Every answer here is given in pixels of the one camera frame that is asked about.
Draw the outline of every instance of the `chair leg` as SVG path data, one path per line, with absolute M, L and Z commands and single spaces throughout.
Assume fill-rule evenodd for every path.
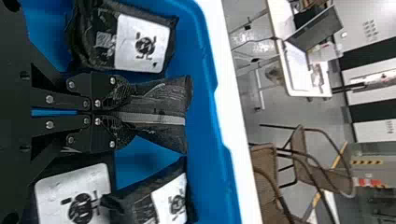
M 283 168 L 280 168 L 280 169 L 277 170 L 277 171 L 278 171 L 278 172 L 282 172 L 282 171 L 285 171 L 285 170 L 289 170 L 291 167 L 294 167 L 294 164 L 285 166 L 285 167 L 283 167 Z
M 280 189 L 287 188 L 287 187 L 293 186 L 293 185 L 295 185 L 297 183 L 298 183 L 298 180 L 297 180 L 297 178 L 295 178 L 294 181 L 292 181 L 290 183 L 287 183 L 287 184 L 284 184 L 284 185 L 281 185 L 281 186 L 279 186 L 279 188 Z
M 272 125 L 272 124 L 260 124 L 260 126 L 261 127 L 268 127 L 268 128 L 288 129 L 288 130 L 295 130 L 296 129 L 296 127 Z

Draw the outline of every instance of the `white table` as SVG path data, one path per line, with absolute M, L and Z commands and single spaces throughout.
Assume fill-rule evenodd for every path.
M 321 68 L 321 85 L 315 86 L 312 85 L 310 86 L 312 79 L 311 79 L 311 74 L 310 73 L 299 73 L 296 72 L 296 68 L 294 64 L 291 64 L 287 60 L 287 51 L 285 51 L 285 43 L 283 40 L 286 40 L 289 38 L 295 31 L 296 27 L 294 24 L 294 15 L 292 12 L 292 9 L 290 7 L 290 3 L 287 0 L 266 0 L 266 5 L 267 5 L 267 13 L 263 14 L 269 18 L 269 20 L 264 21 L 263 25 L 268 25 L 270 26 L 269 29 L 271 29 L 271 36 L 279 38 L 277 41 L 273 40 L 263 40 L 261 43 L 255 43 L 253 45 L 262 45 L 265 44 L 268 46 L 267 50 L 262 50 L 260 51 L 259 58 L 264 59 L 263 61 L 260 61 L 260 64 L 252 63 L 251 66 L 244 67 L 242 69 L 239 69 L 236 71 L 236 74 L 238 77 L 243 76 L 247 74 L 249 71 L 257 70 L 261 67 L 264 67 L 265 65 L 269 63 L 273 63 L 274 61 L 279 61 L 280 66 L 280 72 L 284 76 L 285 80 L 285 88 L 287 90 L 287 93 L 289 96 L 295 96 L 295 97 L 322 97 L 322 98 L 327 98 L 327 97 L 332 97 L 332 88 L 330 85 L 330 80 L 329 80 L 329 65 L 328 63 L 320 63 L 319 66 Z M 234 52 L 234 57 L 238 57 L 238 52 L 240 49 L 246 49 L 246 48 L 252 48 L 252 49 L 260 49 L 257 46 L 251 47 L 251 46 L 242 46 L 241 48 L 237 48 L 237 50 Z M 298 88 L 293 88 L 292 84 L 296 84 L 296 81 L 300 81 L 300 86 L 302 82 L 310 82 L 307 83 L 307 88 L 306 89 L 298 89 Z
M 273 34 L 279 38 L 276 41 L 276 53 L 279 55 L 280 69 L 285 79 L 285 86 L 290 96 L 297 97 L 332 97 L 332 87 L 329 80 L 329 65 L 328 63 L 320 63 L 322 70 L 322 85 L 313 86 L 312 89 L 301 91 L 295 90 L 292 87 L 292 80 L 301 76 L 301 74 L 291 74 L 289 62 L 287 61 L 286 52 L 284 50 L 283 40 L 289 38 L 295 31 L 294 14 L 287 0 L 266 0 L 268 11 L 270 15 L 270 22 L 272 23 Z

